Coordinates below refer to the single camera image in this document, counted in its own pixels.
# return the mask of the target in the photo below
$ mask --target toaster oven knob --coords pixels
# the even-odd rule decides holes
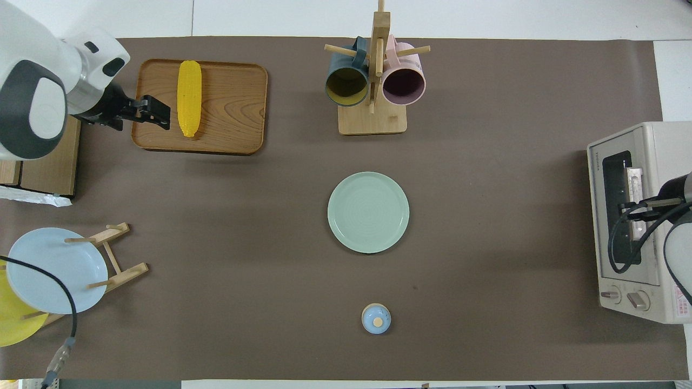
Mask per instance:
[[[648,311],[650,307],[649,297],[644,291],[627,293],[627,299],[637,311]]]
[[[620,298],[620,293],[617,293],[616,291],[601,292],[601,297],[602,298],[611,298],[614,300],[616,298]]]
[[[607,298],[610,302],[614,304],[619,304],[622,301],[622,295],[620,294],[620,289],[615,285],[610,286],[607,291],[601,292],[601,298]]]

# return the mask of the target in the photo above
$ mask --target oven label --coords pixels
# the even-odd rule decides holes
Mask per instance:
[[[688,318],[690,316],[690,304],[677,285],[675,285],[675,303],[677,307],[675,310],[675,317]]]

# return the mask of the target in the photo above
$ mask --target wooden peg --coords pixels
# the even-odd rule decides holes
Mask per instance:
[[[377,48],[375,51],[375,76],[382,77],[382,65],[384,63],[384,46],[385,42],[382,38],[377,38]]]
[[[65,238],[65,243],[76,243],[76,242],[96,242],[94,237],[68,237]]]
[[[330,51],[332,53],[349,55],[351,57],[356,56],[355,50],[351,50],[350,48],[343,48],[343,47],[339,47],[339,46],[334,46],[333,44],[325,44],[325,50]]]
[[[414,48],[407,48],[406,50],[397,51],[397,57],[404,57],[406,55],[412,54],[425,54],[430,52],[430,46],[421,46]]]
[[[22,316],[22,317],[19,318],[19,319],[20,319],[20,320],[27,320],[27,319],[35,318],[35,317],[38,317],[38,316],[41,316],[41,315],[45,315],[45,314],[46,314],[46,312],[36,311],[36,312],[34,312],[34,313],[32,313],[32,314],[24,315],[24,316]]]
[[[93,283],[93,284],[88,284],[88,285],[86,286],[86,288],[87,288],[87,289],[98,288],[98,287],[102,287],[102,286],[104,286],[104,285],[110,285],[110,284],[112,284],[112,283],[113,283],[113,281],[111,281],[110,279],[108,279],[108,280],[105,280],[105,281],[96,282],[96,283]]]

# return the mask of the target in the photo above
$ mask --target green plate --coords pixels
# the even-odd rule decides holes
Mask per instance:
[[[341,181],[329,198],[327,220],[339,242],[359,253],[379,253],[399,241],[408,225],[408,200],[384,174],[360,172]]]

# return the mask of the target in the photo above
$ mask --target dark blue mug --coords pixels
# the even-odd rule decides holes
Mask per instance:
[[[357,37],[353,46],[344,46],[356,51],[356,56],[333,53],[327,72],[325,92],[342,107],[357,105],[365,99],[368,90],[367,40]]]

